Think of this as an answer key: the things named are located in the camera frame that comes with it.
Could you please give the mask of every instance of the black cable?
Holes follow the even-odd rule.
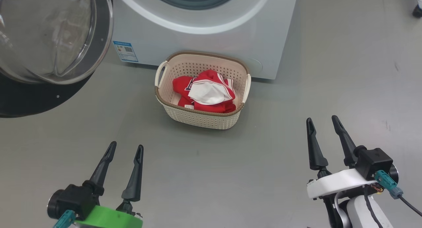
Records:
[[[365,197],[366,206],[368,207],[368,210],[371,213],[372,219],[374,219],[375,223],[378,225],[379,228],[383,228],[381,222],[379,222],[378,218],[375,216],[374,210],[372,210],[371,202],[368,198],[368,186],[365,186],[365,188],[363,189],[363,195]]]
[[[406,201],[406,199],[404,199],[404,197],[402,195],[397,195],[398,198],[400,198],[400,200],[402,200],[404,202],[404,204],[406,204],[408,207],[410,207],[410,209],[414,210],[419,216],[422,216],[422,212],[420,212],[418,209],[416,209],[414,206],[412,206],[408,201]]]

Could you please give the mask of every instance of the wire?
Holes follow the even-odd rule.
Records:
[[[377,191],[378,194],[381,192],[384,192],[384,189],[382,187],[377,187],[371,184],[371,187]]]
[[[372,219],[374,219],[375,223],[378,225],[379,228],[383,228],[381,223],[379,222],[378,218],[375,216],[374,211],[372,210],[371,203],[368,198],[368,187],[365,186],[363,189],[363,195],[365,197],[366,206],[368,207],[369,212],[371,213]]]
[[[412,206],[402,195],[398,195],[398,198],[404,202],[410,209],[414,210],[419,216],[422,216],[422,212],[420,212],[418,209],[416,209],[414,206]]]

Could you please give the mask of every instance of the open washing machine door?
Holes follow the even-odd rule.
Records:
[[[107,52],[111,0],[0,0],[0,117],[72,97]]]

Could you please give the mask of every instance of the basket handle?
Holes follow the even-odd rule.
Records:
[[[249,95],[249,89],[251,89],[251,81],[252,81],[251,75],[248,74],[248,79],[247,79],[247,82],[246,82],[246,88],[245,88],[245,92],[243,94],[242,103],[246,103],[246,99],[248,98],[248,95]]]
[[[163,81],[163,78],[161,78],[160,83],[158,83],[158,80],[160,79],[161,71],[163,70],[163,67],[165,67],[164,74],[166,73],[167,65],[168,65],[167,62],[168,61],[164,61],[163,63],[161,63],[160,66],[158,66],[157,73],[155,73],[155,86],[157,86],[158,88],[161,86],[161,82]]]

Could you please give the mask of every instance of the plastic basket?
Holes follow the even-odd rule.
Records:
[[[197,76],[205,70],[215,70],[224,78],[233,79],[236,110],[228,114],[210,113],[177,105],[178,94],[173,91],[173,79]],[[229,129],[238,121],[251,86],[251,75],[242,62],[220,55],[199,52],[178,52],[160,64],[155,75],[155,96],[174,120],[197,127]]]

